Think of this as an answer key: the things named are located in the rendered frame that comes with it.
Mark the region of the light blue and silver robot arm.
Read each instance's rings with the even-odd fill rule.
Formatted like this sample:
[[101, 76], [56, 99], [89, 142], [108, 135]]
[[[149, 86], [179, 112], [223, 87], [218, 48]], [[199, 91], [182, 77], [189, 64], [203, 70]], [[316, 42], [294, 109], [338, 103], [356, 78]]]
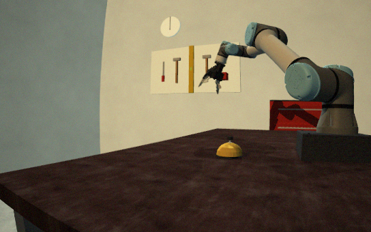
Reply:
[[251, 22], [247, 26], [245, 43], [248, 47], [229, 43], [222, 41], [215, 61], [226, 64], [229, 55], [254, 59], [266, 53], [284, 73], [286, 71], [284, 83], [290, 96], [301, 101], [322, 102], [316, 132], [358, 134], [354, 78], [350, 68], [319, 67], [287, 46], [288, 38], [283, 30], [260, 23]]

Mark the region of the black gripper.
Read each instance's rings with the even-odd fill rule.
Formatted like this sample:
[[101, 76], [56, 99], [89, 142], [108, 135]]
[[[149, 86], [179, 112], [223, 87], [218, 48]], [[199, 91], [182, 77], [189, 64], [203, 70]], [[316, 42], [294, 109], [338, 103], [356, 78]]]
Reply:
[[[221, 89], [221, 85], [220, 85], [220, 81], [222, 81], [223, 77], [224, 77], [224, 74], [221, 72], [223, 70], [223, 68], [225, 67], [224, 64], [218, 62], [218, 61], [215, 61], [216, 63], [216, 68], [214, 70], [210, 70], [208, 71], [204, 77], [202, 78], [200, 84], [198, 87], [200, 87], [202, 85], [202, 83], [206, 83], [208, 81], [208, 79], [210, 78], [214, 78], [214, 80], [216, 79], [216, 91], [217, 91], [217, 94], [219, 93], [219, 89]], [[222, 67], [221, 67], [222, 65]], [[219, 69], [220, 68], [220, 69]], [[214, 73], [213, 73], [214, 72]], [[212, 77], [213, 75], [213, 77]]]

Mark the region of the gold service bell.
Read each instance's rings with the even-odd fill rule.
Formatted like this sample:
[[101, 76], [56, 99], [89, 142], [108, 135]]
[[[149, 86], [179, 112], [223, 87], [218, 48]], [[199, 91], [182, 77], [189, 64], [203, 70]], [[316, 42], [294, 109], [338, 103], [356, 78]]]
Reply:
[[228, 136], [227, 140], [229, 142], [221, 145], [217, 150], [217, 157], [226, 158], [226, 159], [239, 159], [243, 154], [240, 146], [235, 143], [232, 143], [231, 140], [233, 136]]

